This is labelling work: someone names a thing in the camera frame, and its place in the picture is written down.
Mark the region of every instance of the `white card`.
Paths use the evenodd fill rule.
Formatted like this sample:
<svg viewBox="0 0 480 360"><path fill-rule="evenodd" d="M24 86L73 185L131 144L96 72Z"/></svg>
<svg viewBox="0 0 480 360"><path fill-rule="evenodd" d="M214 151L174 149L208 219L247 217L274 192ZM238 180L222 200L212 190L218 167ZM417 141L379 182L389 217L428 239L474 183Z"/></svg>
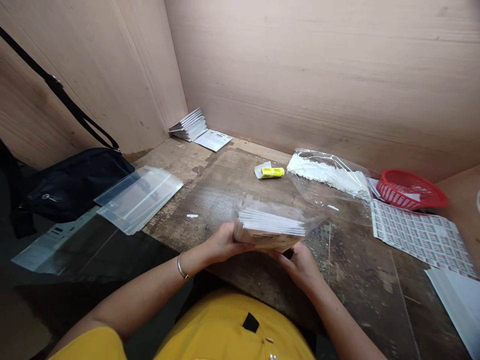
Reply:
<svg viewBox="0 0 480 360"><path fill-rule="evenodd" d="M232 137L225 135L224 133L215 130L208 130L202 136L199 136L194 143L217 152L230 140L232 140Z"/></svg>

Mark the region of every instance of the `hand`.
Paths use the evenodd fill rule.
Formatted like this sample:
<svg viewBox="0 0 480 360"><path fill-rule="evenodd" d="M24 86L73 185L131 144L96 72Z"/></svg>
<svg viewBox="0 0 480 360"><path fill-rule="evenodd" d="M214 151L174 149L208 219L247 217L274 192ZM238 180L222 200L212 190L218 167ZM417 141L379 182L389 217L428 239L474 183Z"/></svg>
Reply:
<svg viewBox="0 0 480 360"><path fill-rule="evenodd" d="M291 250L293 251L293 256L290 260L277 251L272 250L268 254L290 275L293 282L307 296L310 296L314 291L315 285L325 282L324 278L308 247L301 242L297 242L292 246Z"/></svg>
<svg viewBox="0 0 480 360"><path fill-rule="evenodd" d="M225 222L200 247L208 265L221 263L234 255L252 251L255 246L249 243L234 242L234 223Z"/></svg>

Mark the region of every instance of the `person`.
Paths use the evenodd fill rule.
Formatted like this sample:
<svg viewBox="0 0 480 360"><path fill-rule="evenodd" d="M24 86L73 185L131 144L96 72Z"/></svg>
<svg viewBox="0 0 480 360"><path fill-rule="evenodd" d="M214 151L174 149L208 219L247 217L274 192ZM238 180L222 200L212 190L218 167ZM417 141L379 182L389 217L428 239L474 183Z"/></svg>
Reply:
<svg viewBox="0 0 480 360"><path fill-rule="evenodd" d="M48 359L126 359L122 341L158 312L205 267L252 251L233 241L233 223L224 223L204 243L145 272L100 302L73 326ZM286 258L269 255L313 303L340 359L385 359L336 297L301 243ZM191 307L163 340L155 360L314 359L296 326L268 305L223 288Z"/></svg>

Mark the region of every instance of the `bag strap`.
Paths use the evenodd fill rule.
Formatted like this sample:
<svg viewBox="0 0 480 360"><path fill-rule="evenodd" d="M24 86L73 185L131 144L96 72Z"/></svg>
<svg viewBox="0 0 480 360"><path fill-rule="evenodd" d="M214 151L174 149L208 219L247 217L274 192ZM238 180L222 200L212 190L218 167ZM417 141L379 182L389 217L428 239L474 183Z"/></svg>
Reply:
<svg viewBox="0 0 480 360"><path fill-rule="evenodd" d="M37 233L32 213L25 202L24 177L17 159L0 139L0 169L5 173L10 189L10 222L17 239Z"/></svg>
<svg viewBox="0 0 480 360"><path fill-rule="evenodd" d="M1 26L0 36L38 75L43 78L43 80L45 80L48 87L55 93L55 95L66 106L66 108L70 110L71 114L85 130L87 130L104 147L116 150L118 152L120 151L119 144L115 141L115 139L111 137L105 130L103 130L100 125L93 121L87 114L84 113L81 108L77 106L77 104L73 102L73 100L65 92L64 86L60 83L60 81L58 81L55 76L46 72L43 67L33 60L30 55L28 55L27 52L9 34L7 34L7 32L5 32ZM101 132L111 142L111 145L106 142L92 127Z"/></svg>

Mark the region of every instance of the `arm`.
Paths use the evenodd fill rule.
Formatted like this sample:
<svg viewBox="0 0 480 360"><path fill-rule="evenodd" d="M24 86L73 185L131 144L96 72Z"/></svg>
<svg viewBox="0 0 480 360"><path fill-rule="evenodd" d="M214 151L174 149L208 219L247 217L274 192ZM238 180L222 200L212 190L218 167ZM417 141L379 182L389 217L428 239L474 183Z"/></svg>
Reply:
<svg viewBox="0 0 480 360"><path fill-rule="evenodd" d="M207 241L182 254L180 266L191 277L205 267L253 250L252 244L233 243L232 222L222 224ZM99 327L114 329L128 339L150 320L184 284L175 258L122 286L83 317L63 336L49 357L80 335Z"/></svg>
<svg viewBox="0 0 480 360"><path fill-rule="evenodd" d="M291 250L290 260L276 251L269 254L313 303L340 359L386 359L325 282L310 249L297 243Z"/></svg>

